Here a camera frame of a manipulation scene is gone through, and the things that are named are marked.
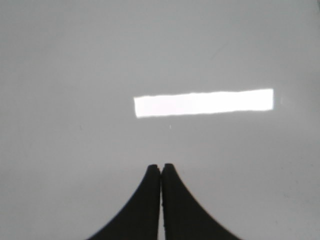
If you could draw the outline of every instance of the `black tip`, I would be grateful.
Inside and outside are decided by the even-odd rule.
[[[160,208],[160,171],[149,165],[123,209],[88,240],[157,240]]]
[[[165,164],[161,178],[166,240],[240,240],[200,206],[173,164]]]

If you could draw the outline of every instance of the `black plastic part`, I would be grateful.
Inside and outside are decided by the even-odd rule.
[[[165,164],[161,177],[166,240],[240,240],[200,206],[174,165]]]
[[[157,240],[160,171],[149,165],[139,187],[123,209],[88,240]]]

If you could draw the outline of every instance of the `black object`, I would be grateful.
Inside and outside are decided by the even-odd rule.
[[[199,205],[174,165],[165,164],[161,178],[166,240],[240,240]]]
[[[149,165],[130,200],[88,240],[157,240],[160,210],[160,171]]]

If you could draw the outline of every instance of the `white rectangle of light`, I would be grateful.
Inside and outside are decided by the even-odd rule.
[[[274,107],[274,90],[140,96],[134,98],[134,107],[137,118],[268,111]]]

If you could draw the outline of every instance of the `gray surface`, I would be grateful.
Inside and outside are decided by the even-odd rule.
[[[166,162],[244,240],[319,239],[319,40],[315,0],[1,0],[0,239],[85,239]],[[134,113],[260,88],[273,111]]]

